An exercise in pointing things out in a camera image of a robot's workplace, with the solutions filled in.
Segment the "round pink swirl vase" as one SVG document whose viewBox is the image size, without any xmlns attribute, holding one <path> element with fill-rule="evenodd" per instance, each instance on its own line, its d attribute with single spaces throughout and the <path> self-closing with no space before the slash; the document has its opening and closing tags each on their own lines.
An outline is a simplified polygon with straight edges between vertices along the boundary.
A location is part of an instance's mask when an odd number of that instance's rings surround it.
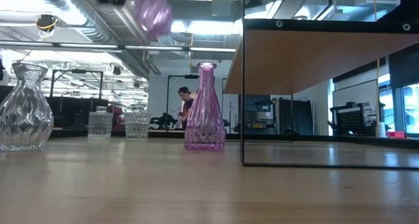
<svg viewBox="0 0 419 224">
<path fill-rule="evenodd" d="M 172 8 L 168 0 L 135 0 L 135 19 L 149 41 L 171 32 Z"/>
</svg>

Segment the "clear diamond-pattern jar vase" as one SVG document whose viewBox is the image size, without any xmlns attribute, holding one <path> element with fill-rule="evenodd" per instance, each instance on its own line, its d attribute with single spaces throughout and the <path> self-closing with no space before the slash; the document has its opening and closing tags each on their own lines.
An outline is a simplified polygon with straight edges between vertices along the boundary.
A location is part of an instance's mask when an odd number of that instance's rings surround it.
<svg viewBox="0 0 419 224">
<path fill-rule="evenodd" d="M 94 139 L 108 139 L 112 132 L 113 114 L 107 111 L 107 106 L 97 106 L 89 113 L 88 137 Z"/>
</svg>

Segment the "clear swirl glass vase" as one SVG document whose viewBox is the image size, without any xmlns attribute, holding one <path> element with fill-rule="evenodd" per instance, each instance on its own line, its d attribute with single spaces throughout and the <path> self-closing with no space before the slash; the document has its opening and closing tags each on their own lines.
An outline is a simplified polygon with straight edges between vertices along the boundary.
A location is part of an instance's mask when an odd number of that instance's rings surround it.
<svg viewBox="0 0 419 224">
<path fill-rule="evenodd" d="M 16 86 L 0 105 L 0 151 L 38 150 L 54 126 L 52 110 L 41 90 L 48 69 L 29 63 L 12 65 Z"/>
</svg>

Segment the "tall pink glass vase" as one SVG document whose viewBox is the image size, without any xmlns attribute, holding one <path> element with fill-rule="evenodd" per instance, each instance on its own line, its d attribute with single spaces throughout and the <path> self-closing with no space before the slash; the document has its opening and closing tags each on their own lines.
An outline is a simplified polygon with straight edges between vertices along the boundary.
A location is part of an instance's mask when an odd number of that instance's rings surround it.
<svg viewBox="0 0 419 224">
<path fill-rule="evenodd" d="M 185 129 L 185 149 L 222 151 L 225 149 L 226 130 L 215 91 L 216 64 L 201 62 L 199 86 L 194 97 Z"/>
</svg>

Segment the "horizontal light bar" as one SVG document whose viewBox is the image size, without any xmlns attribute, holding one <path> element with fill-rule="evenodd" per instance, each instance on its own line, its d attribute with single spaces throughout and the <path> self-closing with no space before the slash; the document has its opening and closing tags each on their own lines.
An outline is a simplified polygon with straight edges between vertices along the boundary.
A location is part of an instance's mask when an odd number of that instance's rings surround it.
<svg viewBox="0 0 419 224">
<path fill-rule="evenodd" d="M 51 43 L 51 42 L 29 42 L 29 41 L 0 41 L 3 47 L 22 47 L 22 48 L 74 48 L 90 49 L 100 51 L 118 50 L 153 50 L 153 51 L 175 51 L 175 52 L 221 52 L 233 53 L 234 48 L 210 48 L 210 47 L 176 47 L 176 46 L 148 46 L 148 45 L 108 45 L 108 44 L 86 44 L 86 43 Z"/>
</svg>

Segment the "round black ceiling device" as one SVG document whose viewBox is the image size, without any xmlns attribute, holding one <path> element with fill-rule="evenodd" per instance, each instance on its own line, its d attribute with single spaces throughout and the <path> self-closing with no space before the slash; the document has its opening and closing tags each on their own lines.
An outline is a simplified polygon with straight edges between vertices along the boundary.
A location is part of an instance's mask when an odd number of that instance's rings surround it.
<svg viewBox="0 0 419 224">
<path fill-rule="evenodd" d="M 35 25 L 39 30 L 50 33 L 54 30 L 58 21 L 57 17 L 51 14 L 42 14 L 38 19 L 36 19 Z"/>
</svg>

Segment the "ceiling light panel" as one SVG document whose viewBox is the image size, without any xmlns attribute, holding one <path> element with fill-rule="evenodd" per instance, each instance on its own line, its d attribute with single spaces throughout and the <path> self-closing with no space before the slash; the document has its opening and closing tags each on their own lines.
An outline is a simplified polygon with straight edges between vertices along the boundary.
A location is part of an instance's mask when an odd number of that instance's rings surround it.
<svg viewBox="0 0 419 224">
<path fill-rule="evenodd" d="M 220 22 L 204 20 L 175 20 L 171 25 L 172 33 L 193 33 L 198 35 L 232 35 L 241 34 L 242 24 L 237 22 Z"/>
</svg>

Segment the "grey ceiling box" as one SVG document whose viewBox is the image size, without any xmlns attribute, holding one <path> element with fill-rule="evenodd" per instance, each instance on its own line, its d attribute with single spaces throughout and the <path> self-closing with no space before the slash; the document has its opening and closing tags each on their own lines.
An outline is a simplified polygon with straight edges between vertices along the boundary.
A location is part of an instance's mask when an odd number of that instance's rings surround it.
<svg viewBox="0 0 419 224">
<path fill-rule="evenodd" d="M 218 19 L 232 17 L 232 0 L 211 0 L 211 16 Z"/>
</svg>

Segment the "red background object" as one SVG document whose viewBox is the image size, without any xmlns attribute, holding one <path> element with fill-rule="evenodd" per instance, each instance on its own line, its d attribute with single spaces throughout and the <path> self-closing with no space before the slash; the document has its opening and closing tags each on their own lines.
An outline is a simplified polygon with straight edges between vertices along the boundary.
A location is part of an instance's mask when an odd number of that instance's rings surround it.
<svg viewBox="0 0 419 224">
<path fill-rule="evenodd" d="M 112 131 L 118 132 L 124 130 L 123 110 L 117 106 L 108 106 L 107 112 L 112 114 Z"/>
</svg>

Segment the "clear diamond-cut wide vase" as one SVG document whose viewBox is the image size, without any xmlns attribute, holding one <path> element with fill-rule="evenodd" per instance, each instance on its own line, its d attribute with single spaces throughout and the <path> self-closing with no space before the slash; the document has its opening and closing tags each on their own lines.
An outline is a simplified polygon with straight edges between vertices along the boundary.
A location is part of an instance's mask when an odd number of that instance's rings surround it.
<svg viewBox="0 0 419 224">
<path fill-rule="evenodd" d="M 146 141 L 149 133 L 151 114 L 143 105 L 134 105 L 124 114 L 124 128 L 127 138 Z"/>
</svg>

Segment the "person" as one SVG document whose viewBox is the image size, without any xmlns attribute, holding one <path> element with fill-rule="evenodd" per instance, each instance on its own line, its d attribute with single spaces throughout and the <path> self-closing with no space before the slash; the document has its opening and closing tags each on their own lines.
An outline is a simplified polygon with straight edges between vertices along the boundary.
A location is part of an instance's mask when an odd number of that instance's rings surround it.
<svg viewBox="0 0 419 224">
<path fill-rule="evenodd" d="M 179 88 L 178 94 L 183 101 L 182 110 L 179 112 L 179 120 L 182 125 L 182 129 L 186 129 L 187 120 L 192 109 L 194 98 L 191 97 L 191 92 L 186 86 Z"/>
</svg>

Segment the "black background machine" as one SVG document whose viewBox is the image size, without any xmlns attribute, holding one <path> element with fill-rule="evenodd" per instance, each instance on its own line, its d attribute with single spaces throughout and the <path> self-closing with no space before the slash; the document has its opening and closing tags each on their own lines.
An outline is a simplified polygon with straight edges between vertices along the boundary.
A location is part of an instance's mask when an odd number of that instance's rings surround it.
<svg viewBox="0 0 419 224">
<path fill-rule="evenodd" d="M 244 105 L 244 133 L 278 133 L 276 100 L 269 95 L 247 95 Z"/>
</svg>

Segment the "black background panel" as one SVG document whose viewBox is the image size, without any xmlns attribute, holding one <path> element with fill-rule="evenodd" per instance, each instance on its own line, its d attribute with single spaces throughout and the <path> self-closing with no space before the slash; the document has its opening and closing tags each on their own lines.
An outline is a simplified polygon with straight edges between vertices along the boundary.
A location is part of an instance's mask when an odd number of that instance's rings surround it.
<svg viewBox="0 0 419 224">
<path fill-rule="evenodd" d="M 279 129 L 280 134 L 290 134 L 293 129 L 295 134 L 313 136 L 313 118 L 310 101 L 287 100 L 280 98 Z"/>
</svg>

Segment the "black window blind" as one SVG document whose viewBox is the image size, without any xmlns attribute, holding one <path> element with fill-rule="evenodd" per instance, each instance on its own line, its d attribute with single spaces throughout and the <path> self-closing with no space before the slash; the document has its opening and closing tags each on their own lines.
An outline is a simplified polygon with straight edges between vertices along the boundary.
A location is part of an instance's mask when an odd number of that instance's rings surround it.
<svg viewBox="0 0 419 224">
<path fill-rule="evenodd" d="M 390 54 L 389 67 L 392 88 L 419 83 L 419 43 Z"/>
</svg>

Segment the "bright window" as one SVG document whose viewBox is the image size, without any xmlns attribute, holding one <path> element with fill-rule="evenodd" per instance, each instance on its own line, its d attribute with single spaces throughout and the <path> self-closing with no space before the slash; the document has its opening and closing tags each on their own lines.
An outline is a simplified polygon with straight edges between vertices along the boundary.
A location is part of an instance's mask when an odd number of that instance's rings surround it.
<svg viewBox="0 0 419 224">
<path fill-rule="evenodd" d="M 392 89 L 387 73 L 378 78 L 378 85 L 385 131 L 419 134 L 419 83 Z"/>
</svg>

